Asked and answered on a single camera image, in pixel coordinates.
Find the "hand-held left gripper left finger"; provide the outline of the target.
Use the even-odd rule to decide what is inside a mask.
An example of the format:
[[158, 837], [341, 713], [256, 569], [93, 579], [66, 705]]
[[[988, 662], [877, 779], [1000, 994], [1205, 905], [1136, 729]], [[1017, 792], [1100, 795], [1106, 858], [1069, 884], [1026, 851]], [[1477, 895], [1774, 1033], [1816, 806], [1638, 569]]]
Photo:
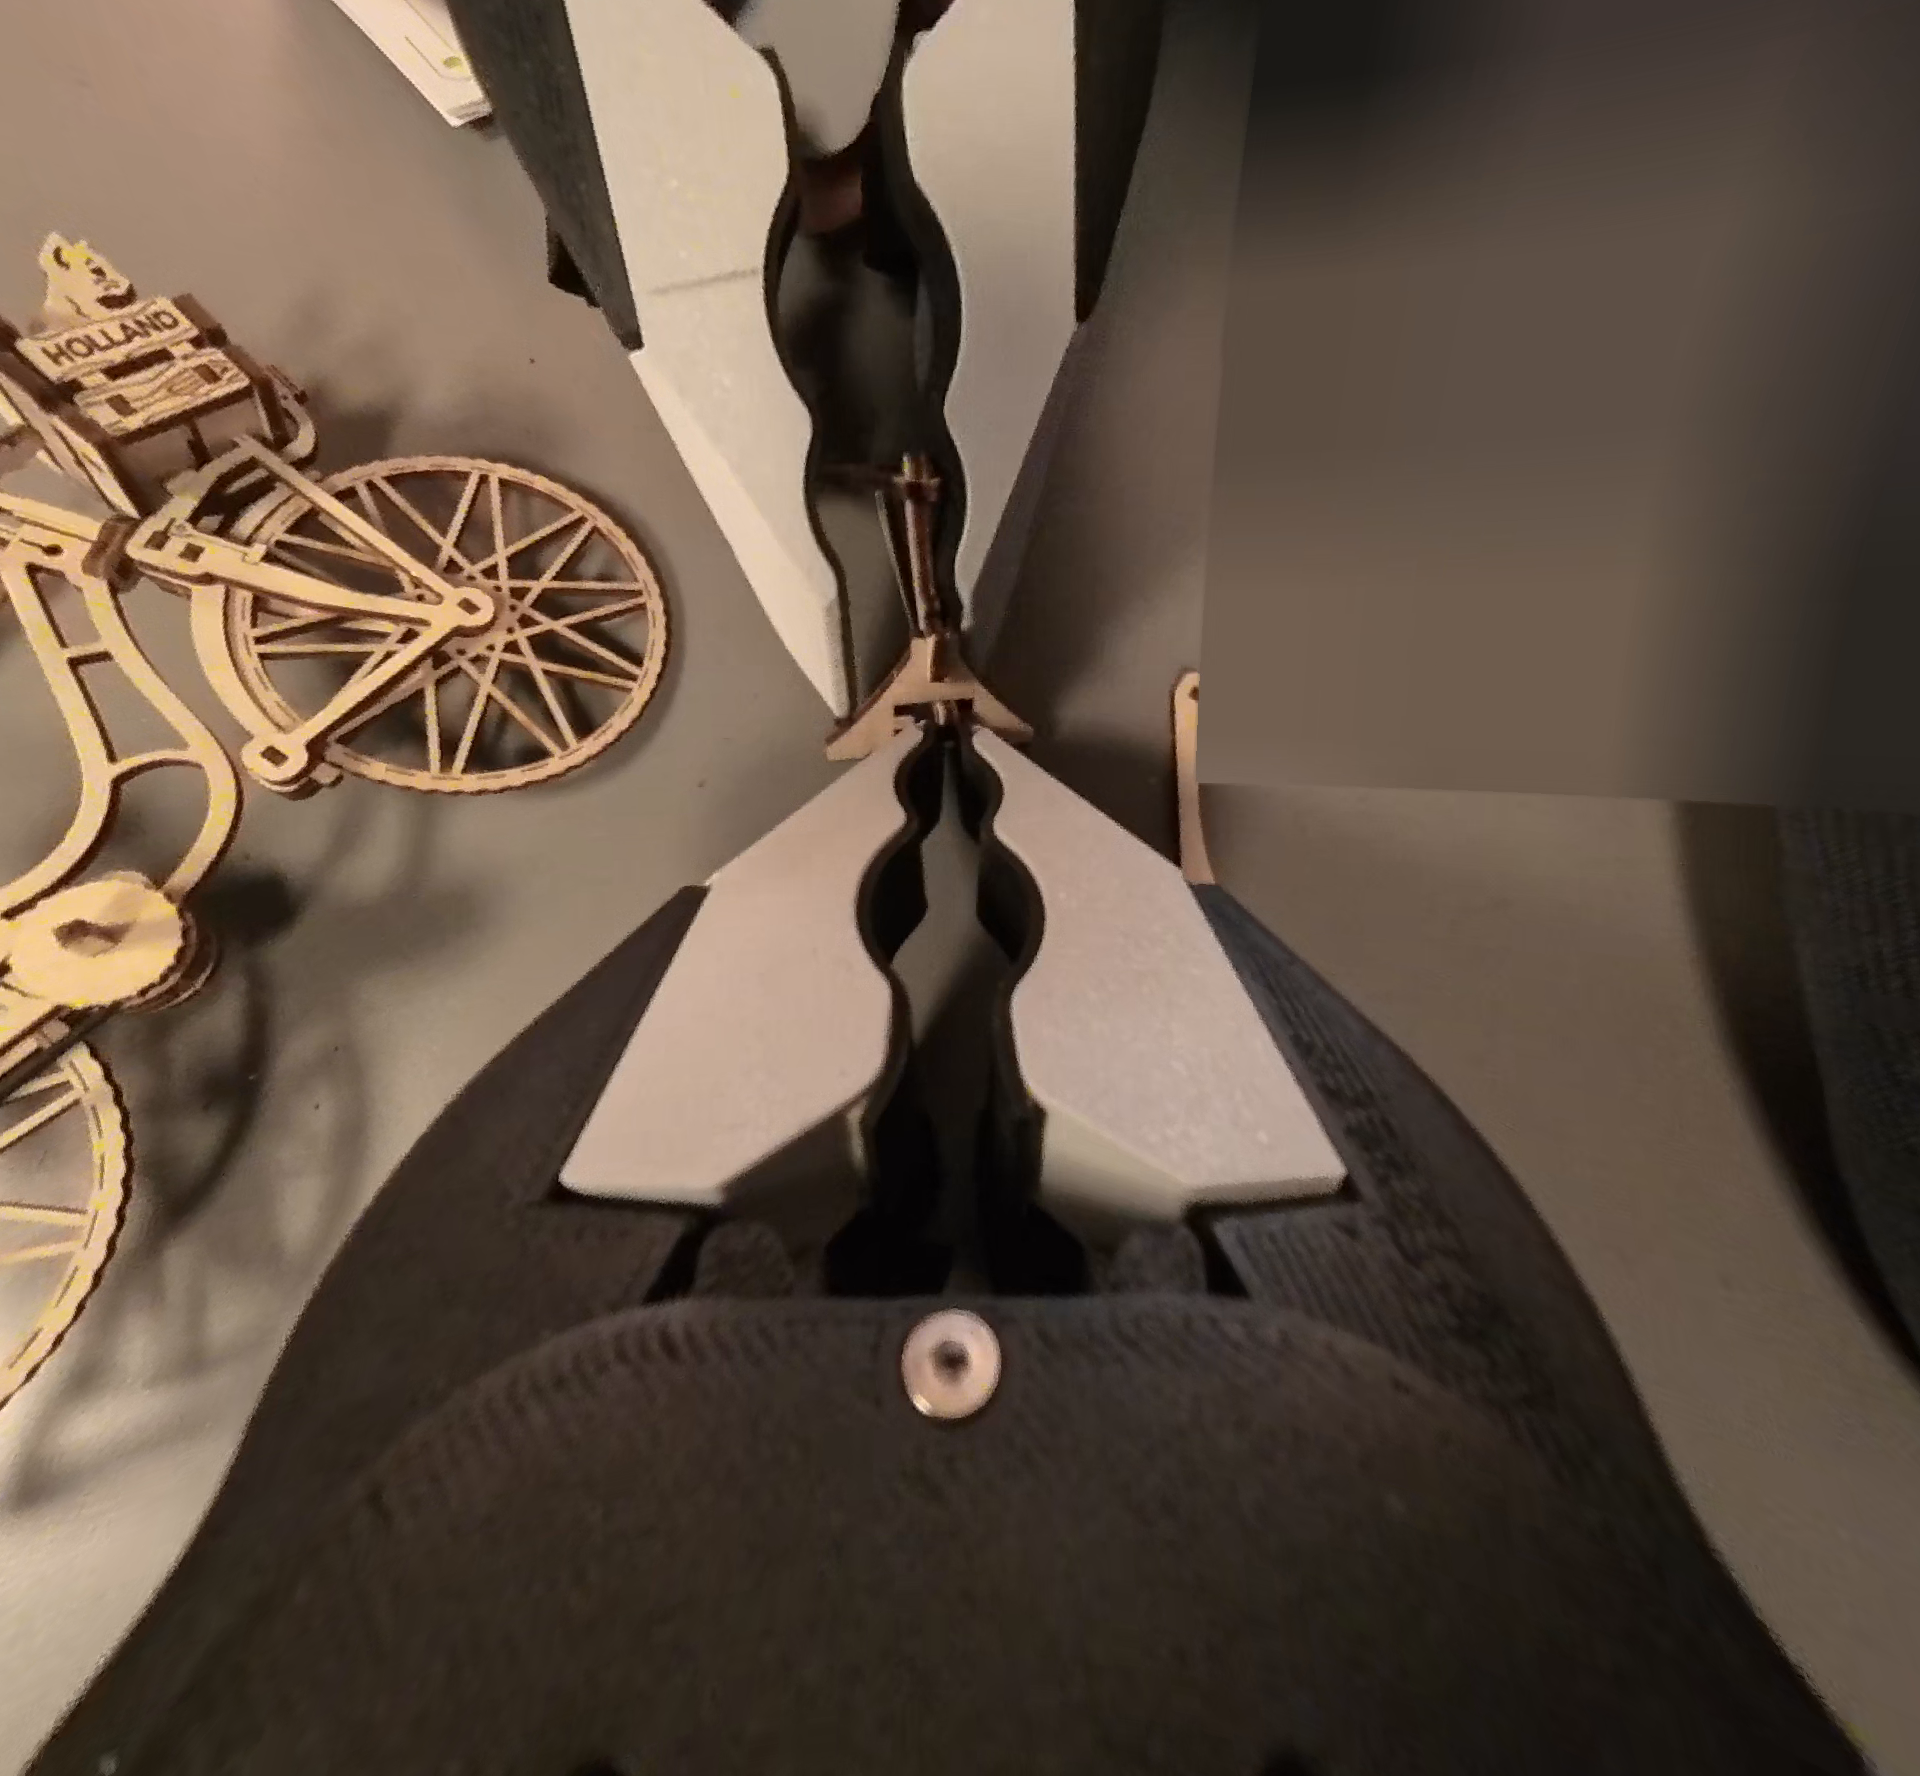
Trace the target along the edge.
[[894, 737], [718, 870], [562, 1167], [596, 1201], [859, 1201], [943, 744]]

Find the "curved wooden strip square holes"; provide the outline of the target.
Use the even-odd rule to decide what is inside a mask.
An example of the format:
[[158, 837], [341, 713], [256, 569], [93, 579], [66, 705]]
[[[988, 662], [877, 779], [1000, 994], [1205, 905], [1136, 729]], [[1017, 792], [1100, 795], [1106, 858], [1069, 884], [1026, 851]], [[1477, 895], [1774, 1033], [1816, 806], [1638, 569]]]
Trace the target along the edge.
[[1200, 674], [1189, 668], [1178, 678], [1169, 701], [1178, 811], [1176, 842], [1185, 880], [1196, 888], [1207, 888], [1218, 879], [1203, 830], [1201, 780], [1198, 773], [1198, 695]]

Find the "slotted triangular wooden part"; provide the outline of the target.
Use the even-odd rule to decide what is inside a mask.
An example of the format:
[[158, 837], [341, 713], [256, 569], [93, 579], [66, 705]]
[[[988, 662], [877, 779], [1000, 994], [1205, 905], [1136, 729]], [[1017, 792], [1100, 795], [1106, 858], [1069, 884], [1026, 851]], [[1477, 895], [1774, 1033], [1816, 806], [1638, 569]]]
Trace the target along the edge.
[[[1034, 729], [985, 687], [966, 660], [958, 633], [956, 641], [963, 666], [958, 669], [958, 682], [948, 687], [961, 709], [954, 731], [978, 727], [1015, 746], [1030, 744]], [[918, 652], [914, 652], [908, 643], [899, 664], [882, 684], [877, 686], [877, 693], [851, 715], [848, 724], [830, 739], [828, 758], [834, 761], [855, 761], [874, 756], [882, 746], [908, 729], [922, 724], [934, 729], [920, 710], [928, 695], [926, 671], [920, 668]]]

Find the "dark knit fabric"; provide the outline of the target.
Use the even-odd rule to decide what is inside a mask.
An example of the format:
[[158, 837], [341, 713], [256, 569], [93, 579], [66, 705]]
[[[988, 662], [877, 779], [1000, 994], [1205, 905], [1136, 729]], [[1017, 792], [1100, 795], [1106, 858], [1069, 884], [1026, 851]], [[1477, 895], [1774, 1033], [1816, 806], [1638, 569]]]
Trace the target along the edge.
[[1829, 1147], [1874, 1287], [1918, 1347], [1918, 818], [1779, 818]]

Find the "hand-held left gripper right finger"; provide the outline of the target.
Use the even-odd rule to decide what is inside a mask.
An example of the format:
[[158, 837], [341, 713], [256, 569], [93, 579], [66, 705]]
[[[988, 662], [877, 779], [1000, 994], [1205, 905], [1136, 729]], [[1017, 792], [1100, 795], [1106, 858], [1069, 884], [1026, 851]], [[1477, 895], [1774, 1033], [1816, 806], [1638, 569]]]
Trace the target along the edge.
[[1291, 1201], [1347, 1167], [1162, 854], [994, 734], [987, 844], [1039, 901], [1010, 997], [1042, 1201]]

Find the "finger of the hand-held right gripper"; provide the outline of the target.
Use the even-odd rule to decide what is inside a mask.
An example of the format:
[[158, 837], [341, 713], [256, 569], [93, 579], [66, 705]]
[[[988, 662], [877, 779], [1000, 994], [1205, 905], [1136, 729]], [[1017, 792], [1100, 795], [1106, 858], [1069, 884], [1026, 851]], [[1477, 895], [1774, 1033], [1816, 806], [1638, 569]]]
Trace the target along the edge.
[[981, 652], [1002, 638], [1077, 365], [1075, 43], [1075, 0], [954, 0], [902, 73], [907, 174], [934, 232], [922, 360]]
[[776, 341], [804, 148], [859, 133], [901, 0], [563, 0], [634, 301], [633, 369], [756, 598], [830, 715], [851, 709], [843, 590], [807, 494], [813, 418]]

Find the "wooden tandem bicycle model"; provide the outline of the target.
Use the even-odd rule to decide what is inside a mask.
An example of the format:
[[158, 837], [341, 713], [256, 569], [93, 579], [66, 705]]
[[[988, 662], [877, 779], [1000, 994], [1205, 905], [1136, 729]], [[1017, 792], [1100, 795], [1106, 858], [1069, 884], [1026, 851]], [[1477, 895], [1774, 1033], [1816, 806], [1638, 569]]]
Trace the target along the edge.
[[13, 1405], [95, 1295], [132, 1126], [89, 1045], [218, 947], [203, 887], [246, 790], [534, 790], [636, 729], [665, 668], [654, 561], [596, 500], [471, 455], [310, 473], [302, 387], [204, 307], [51, 232], [5, 322], [5, 613], [67, 737], [74, 813], [5, 884], [5, 1150], [76, 1144], [74, 1200], [5, 1200]]

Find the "thin wooden strip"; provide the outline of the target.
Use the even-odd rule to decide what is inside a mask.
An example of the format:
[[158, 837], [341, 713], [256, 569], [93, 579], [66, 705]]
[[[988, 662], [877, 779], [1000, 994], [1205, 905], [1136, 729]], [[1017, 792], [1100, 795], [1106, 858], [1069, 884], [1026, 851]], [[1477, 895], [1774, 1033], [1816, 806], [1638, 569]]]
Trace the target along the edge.
[[961, 709], [949, 695], [963, 666], [956, 633], [948, 620], [948, 605], [940, 579], [940, 510], [943, 482], [934, 461], [923, 452], [902, 455], [896, 478], [896, 549], [907, 614], [912, 620], [912, 649], [918, 652], [929, 693], [920, 710], [941, 734], [949, 735]]

